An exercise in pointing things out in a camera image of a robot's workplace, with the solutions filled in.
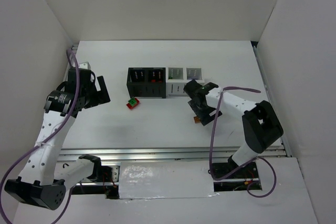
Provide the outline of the green square lego brick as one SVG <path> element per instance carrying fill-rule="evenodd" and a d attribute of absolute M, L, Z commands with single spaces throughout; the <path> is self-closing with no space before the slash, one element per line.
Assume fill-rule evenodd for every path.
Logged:
<path fill-rule="evenodd" d="M 128 104 L 130 105 L 130 106 L 136 106 L 137 104 L 139 103 L 139 101 L 138 101 L 138 99 L 137 98 L 135 98 L 135 97 L 133 97 L 133 98 L 131 98 L 129 101 L 128 101 Z"/>

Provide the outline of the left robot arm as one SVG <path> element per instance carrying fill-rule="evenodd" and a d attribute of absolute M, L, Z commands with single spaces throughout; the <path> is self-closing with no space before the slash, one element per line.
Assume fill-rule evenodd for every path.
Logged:
<path fill-rule="evenodd" d="M 56 210 L 66 191 L 78 182 L 102 179 L 103 167 L 97 156 L 79 156 L 74 164 L 56 172 L 58 156 L 65 138 L 83 109 L 110 102 L 103 76 L 88 69 L 68 71 L 67 81 L 52 91 L 44 106 L 44 119 L 29 159 L 17 178 L 6 179 L 4 190 L 17 201 Z"/>

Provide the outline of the orange lego brick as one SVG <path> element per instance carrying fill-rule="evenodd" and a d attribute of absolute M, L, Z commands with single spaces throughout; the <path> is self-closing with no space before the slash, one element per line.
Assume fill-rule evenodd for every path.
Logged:
<path fill-rule="evenodd" d="M 195 122 L 195 124 L 198 124 L 198 123 L 200 123 L 201 121 L 200 121 L 200 119 L 199 119 L 197 116 L 195 116 L 195 117 L 194 117 L 194 122 Z"/>

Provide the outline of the red lego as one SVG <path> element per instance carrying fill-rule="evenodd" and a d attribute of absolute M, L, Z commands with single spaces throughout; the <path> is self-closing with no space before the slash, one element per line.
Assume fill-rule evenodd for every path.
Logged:
<path fill-rule="evenodd" d="M 137 98 L 132 97 L 132 98 L 128 101 L 128 103 L 126 104 L 126 106 L 127 106 L 130 110 L 132 110 L 132 109 L 136 108 L 139 104 L 140 104 L 140 101 L 139 101 Z"/>

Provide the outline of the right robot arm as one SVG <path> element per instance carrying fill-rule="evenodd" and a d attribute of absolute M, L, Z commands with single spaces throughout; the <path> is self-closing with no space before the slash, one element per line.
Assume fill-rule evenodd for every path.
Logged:
<path fill-rule="evenodd" d="M 200 123 L 206 126 L 213 123 L 210 147 L 213 150 L 215 128 L 221 115 L 227 114 L 241 120 L 244 131 L 244 142 L 241 147 L 228 159 L 229 169 L 244 167 L 246 162 L 263 153 L 284 134 L 282 125 L 272 107 L 263 100 L 249 101 L 230 92 L 242 90 L 260 93 L 259 90 L 242 87 L 224 87 L 209 82 L 205 85 L 191 80 L 184 87 L 192 111 Z"/>

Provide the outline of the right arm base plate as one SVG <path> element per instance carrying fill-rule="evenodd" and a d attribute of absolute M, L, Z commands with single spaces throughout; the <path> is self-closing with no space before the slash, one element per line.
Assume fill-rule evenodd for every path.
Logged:
<path fill-rule="evenodd" d="M 234 168 L 228 163 L 213 163 L 212 164 L 213 173 L 216 178 L 223 177 L 224 175 L 231 172 Z M 240 170 L 236 171 L 233 175 L 228 177 L 228 179 L 257 179 L 259 178 L 257 165 L 252 162 Z"/>

